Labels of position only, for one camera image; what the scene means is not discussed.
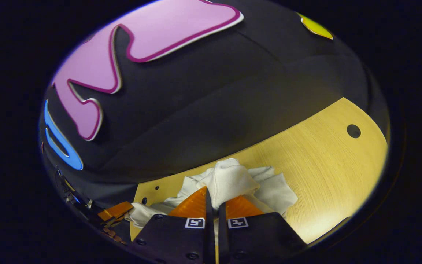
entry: blue cutout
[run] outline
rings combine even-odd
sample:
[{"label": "blue cutout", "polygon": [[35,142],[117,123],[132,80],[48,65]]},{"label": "blue cutout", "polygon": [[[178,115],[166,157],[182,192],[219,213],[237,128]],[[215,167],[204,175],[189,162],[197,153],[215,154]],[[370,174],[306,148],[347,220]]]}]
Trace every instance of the blue cutout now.
[{"label": "blue cutout", "polygon": [[52,130],[53,135],[56,137],[56,139],[63,145],[65,150],[67,151],[67,154],[64,153],[53,141],[53,139],[48,134],[48,127],[45,128],[45,134],[47,135],[47,141],[48,145],[52,147],[52,149],[60,156],[60,158],[66,162],[69,166],[71,166],[73,169],[77,169],[78,171],[81,171],[84,167],[82,164],[82,160],[73,148],[71,144],[69,144],[66,137],[63,136],[60,129],[55,125],[53,122],[53,119],[48,112],[48,100],[45,101],[45,109],[44,109],[44,119],[45,124]]}]

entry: wooden tabletop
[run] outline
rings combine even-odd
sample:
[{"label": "wooden tabletop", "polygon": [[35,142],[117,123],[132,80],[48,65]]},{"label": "wooden tabletop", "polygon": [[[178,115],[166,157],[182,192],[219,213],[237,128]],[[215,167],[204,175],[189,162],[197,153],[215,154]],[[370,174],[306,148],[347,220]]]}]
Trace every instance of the wooden tabletop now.
[{"label": "wooden tabletop", "polygon": [[[360,137],[351,137],[348,125],[358,126]],[[379,127],[342,98],[303,122],[219,160],[235,158],[248,169],[272,166],[276,174],[282,172],[299,198],[288,208],[288,224],[310,243],[355,214],[375,188],[386,154],[387,142]],[[146,205],[151,205],[175,197],[184,177],[200,174],[216,162],[141,183],[134,202],[146,197]],[[131,241],[139,231],[130,225]]]}]

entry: pink cutout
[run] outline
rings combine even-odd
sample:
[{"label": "pink cutout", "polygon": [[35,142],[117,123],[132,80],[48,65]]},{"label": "pink cutout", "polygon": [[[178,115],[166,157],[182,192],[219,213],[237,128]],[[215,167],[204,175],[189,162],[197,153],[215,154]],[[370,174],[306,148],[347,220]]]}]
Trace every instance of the pink cutout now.
[{"label": "pink cutout", "polygon": [[126,51],[133,62],[148,62],[243,20],[229,5],[206,0],[159,0],[134,10],[102,28],[80,45],[53,79],[60,101],[84,140],[97,135],[102,110],[94,98],[83,100],[70,83],[113,94],[121,78],[113,52],[118,27],[130,36]]}]

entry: white towel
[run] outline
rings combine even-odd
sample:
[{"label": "white towel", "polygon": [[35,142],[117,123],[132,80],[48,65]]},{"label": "white towel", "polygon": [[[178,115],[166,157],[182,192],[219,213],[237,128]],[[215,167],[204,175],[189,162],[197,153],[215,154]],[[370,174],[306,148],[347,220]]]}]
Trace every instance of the white towel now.
[{"label": "white towel", "polygon": [[184,199],[204,186],[210,192],[214,209],[218,209],[223,202],[244,195],[263,213],[278,212],[286,219],[288,207],[297,201],[296,194],[288,186],[283,174],[274,175],[273,167],[246,169],[236,159],[227,159],[217,162],[214,168],[201,174],[185,177],[176,197],[169,197],[151,207],[132,203],[134,209],[125,214],[125,219],[142,228],[154,214],[169,214]]}]

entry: orange part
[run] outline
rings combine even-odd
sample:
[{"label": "orange part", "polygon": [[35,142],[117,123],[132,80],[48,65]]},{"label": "orange part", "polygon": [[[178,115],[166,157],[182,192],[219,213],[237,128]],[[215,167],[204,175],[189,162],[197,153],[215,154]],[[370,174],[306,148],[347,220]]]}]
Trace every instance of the orange part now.
[{"label": "orange part", "polygon": [[129,202],[122,202],[119,203],[113,207],[110,207],[109,209],[105,209],[99,214],[97,214],[102,220],[107,221],[111,219],[112,217],[119,218],[126,212],[128,212],[130,209],[132,209],[133,206]]},{"label": "orange part", "polygon": [[197,190],[181,202],[169,216],[206,218],[206,186]]},{"label": "orange part", "polygon": [[253,217],[262,214],[263,212],[260,209],[242,195],[226,202],[226,219]]}]

